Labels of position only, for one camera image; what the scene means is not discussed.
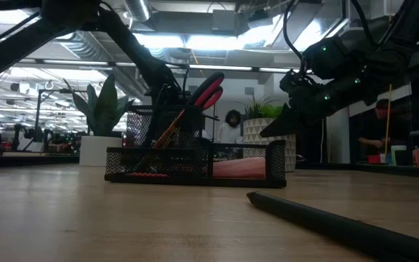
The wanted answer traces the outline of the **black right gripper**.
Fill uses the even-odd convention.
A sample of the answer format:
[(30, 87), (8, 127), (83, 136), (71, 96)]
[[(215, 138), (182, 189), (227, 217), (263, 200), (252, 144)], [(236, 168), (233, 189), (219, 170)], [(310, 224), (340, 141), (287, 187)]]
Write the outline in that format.
[(295, 134), (341, 109), (338, 94), (328, 85), (293, 83), (288, 84), (287, 93), (290, 108), (284, 105), (280, 115), (260, 131), (261, 137)]

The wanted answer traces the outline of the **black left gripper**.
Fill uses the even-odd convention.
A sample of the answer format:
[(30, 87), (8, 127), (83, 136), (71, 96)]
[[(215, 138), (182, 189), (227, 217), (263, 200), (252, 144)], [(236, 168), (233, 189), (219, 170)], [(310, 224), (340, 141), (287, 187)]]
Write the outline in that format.
[(150, 97), (153, 106), (179, 104), (181, 92), (182, 88), (172, 72), (158, 72), (152, 75)]

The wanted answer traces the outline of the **orange pencil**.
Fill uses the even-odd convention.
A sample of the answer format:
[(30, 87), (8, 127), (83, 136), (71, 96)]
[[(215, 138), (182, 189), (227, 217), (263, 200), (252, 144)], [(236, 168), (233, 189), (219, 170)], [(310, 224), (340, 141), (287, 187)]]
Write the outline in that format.
[(153, 148), (166, 148), (169, 144), (171, 137), (179, 130), (179, 123), (183, 118), (185, 110), (182, 110), (174, 121), (169, 125), (169, 127), (163, 132), (160, 138), (156, 141)]

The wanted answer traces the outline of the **red and black scissors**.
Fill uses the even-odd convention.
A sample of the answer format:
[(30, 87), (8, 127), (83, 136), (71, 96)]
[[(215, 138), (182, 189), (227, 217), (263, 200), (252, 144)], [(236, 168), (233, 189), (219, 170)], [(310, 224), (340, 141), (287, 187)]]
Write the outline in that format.
[(217, 71), (209, 76), (187, 100), (187, 105), (198, 106), (202, 111), (215, 105), (223, 94), (221, 86), (224, 73)]

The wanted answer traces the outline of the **pink sticky note pad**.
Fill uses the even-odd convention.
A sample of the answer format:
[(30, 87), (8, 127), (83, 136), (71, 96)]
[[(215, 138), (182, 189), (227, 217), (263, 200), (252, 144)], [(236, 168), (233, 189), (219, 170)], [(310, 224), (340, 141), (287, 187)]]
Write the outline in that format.
[(263, 157), (234, 159), (213, 164), (212, 177), (227, 179), (266, 179), (266, 160)]

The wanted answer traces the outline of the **orange eraser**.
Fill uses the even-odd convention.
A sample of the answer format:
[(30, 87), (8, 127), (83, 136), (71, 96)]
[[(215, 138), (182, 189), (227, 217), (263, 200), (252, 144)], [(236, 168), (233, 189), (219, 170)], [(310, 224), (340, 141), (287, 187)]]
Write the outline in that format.
[(167, 174), (149, 173), (149, 172), (130, 172), (125, 175), (138, 178), (168, 178)]

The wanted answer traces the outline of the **black mesh desk organizer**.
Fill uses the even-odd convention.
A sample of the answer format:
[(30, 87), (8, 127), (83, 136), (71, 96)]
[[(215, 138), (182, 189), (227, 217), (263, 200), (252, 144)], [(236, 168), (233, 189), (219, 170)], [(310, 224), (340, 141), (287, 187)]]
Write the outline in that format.
[[(166, 148), (153, 148), (177, 115), (185, 110)], [(196, 106), (162, 106), (154, 137), (149, 148), (141, 145), (151, 122), (153, 106), (130, 106), (124, 146), (108, 148), (104, 178), (112, 183), (149, 183), (183, 186), (229, 186), (249, 188), (284, 188), (285, 141), (268, 145), (216, 143), (203, 136), (205, 115)], [(266, 179), (227, 179), (212, 177), (215, 162), (263, 157)], [(130, 172), (167, 174), (168, 178), (138, 178)]]

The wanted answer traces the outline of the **green plant in patterned pot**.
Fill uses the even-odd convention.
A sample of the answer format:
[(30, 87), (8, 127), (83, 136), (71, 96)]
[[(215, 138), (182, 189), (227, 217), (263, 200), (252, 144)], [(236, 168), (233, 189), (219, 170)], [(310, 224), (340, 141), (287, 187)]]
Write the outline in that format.
[(296, 166), (296, 136), (283, 135), (263, 138), (260, 133), (278, 117), (283, 107), (276, 106), (277, 100), (271, 98), (251, 100), (244, 105), (243, 142), (246, 144), (268, 145), (275, 140), (285, 141), (285, 171), (294, 172)]

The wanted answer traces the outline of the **black cabinet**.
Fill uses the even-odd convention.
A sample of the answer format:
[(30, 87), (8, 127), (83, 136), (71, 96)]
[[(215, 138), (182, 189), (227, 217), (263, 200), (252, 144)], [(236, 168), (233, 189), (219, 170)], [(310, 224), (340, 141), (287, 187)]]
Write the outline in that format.
[(327, 131), (322, 123), (296, 134), (296, 160), (298, 162), (327, 162)]

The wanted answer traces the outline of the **long linear ceiling light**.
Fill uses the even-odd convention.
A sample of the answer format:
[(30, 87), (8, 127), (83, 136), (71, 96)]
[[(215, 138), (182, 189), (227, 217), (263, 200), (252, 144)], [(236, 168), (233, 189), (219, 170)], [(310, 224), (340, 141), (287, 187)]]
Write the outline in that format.
[[(46, 64), (59, 66), (84, 66), (94, 68), (112, 68), (112, 67), (128, 67), (132, 68), (136, 65), (132, 62), (105, 62), (105, 61), (86, 61), (86, 60), (50, 60), (50, 59), (33, 59), (24, 58), (19, 61), (20, 64)], [(204, 65), (204, 64), (171, 64), (167, 66), (171, 69), (191, 69), (191, 70), (216, 70), (216, 71), (252, 71), (261, 73), (287, 73), (290, 70), (298, 71), (298, 68), (272, 68), (272, 67), (252, 67), (237, 65)]]

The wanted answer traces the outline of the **person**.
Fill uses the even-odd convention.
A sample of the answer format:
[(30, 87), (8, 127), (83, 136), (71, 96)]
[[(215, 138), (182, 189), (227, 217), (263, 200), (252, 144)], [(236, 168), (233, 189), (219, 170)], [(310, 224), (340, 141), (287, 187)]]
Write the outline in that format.
[(218, 130), (219, 143), (242, 143), (243, 137), (241, 135), (241, 120), (242, 115), (237, 110), (230, 110), (226, 116), (224, 123), (222, 123)]
[(396, 114), (388, 99), (381, 99), (364, 119), (358, 141), (365, 156), (377, 155), (391, 146), (406, 145), (409, 132), (409, 122)]

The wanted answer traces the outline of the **teal plant in white pot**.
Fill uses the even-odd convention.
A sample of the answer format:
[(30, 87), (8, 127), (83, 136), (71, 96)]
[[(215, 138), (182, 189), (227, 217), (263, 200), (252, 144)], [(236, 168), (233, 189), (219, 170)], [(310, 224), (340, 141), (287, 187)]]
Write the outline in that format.
[(87, 99), (76, 94), (68, 86), (78, 111), (86, 116), (92, 135), (81, 137), (79, 164), (87, 167), (104, 167), (107, 149), (122, 146), (122, 139), (113, 136), (113, 129), (133, 102), (127, 95), (117, 96), (116, 78), (110, 74), (104, 81), (99, 94), (92, 85), (87, 86)]

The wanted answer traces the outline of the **silver round duct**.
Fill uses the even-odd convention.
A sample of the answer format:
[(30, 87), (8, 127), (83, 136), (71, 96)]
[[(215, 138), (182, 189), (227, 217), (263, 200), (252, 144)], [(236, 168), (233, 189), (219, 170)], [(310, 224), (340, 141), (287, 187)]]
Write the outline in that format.
[(123, 0), (124, 6), (132, 21), (145, 22), (151, 18), (149, 0)]

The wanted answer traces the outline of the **black aluminium table frame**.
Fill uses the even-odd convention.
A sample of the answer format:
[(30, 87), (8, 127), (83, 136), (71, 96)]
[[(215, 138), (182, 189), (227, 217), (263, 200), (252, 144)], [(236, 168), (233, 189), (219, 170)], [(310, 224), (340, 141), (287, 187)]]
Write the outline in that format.
[[(48, 164), (78, 164), (79, 157), (73, 155), (30, 155), (0, 156), (0, 167), (48, 165)], [(390, 166), (383, 164), (324, 164), (313, 162), (298, 162), (297, 170), (353, 170), (374, 172), (389, 175), (403, 175), (419, 178), (419, 167)]]

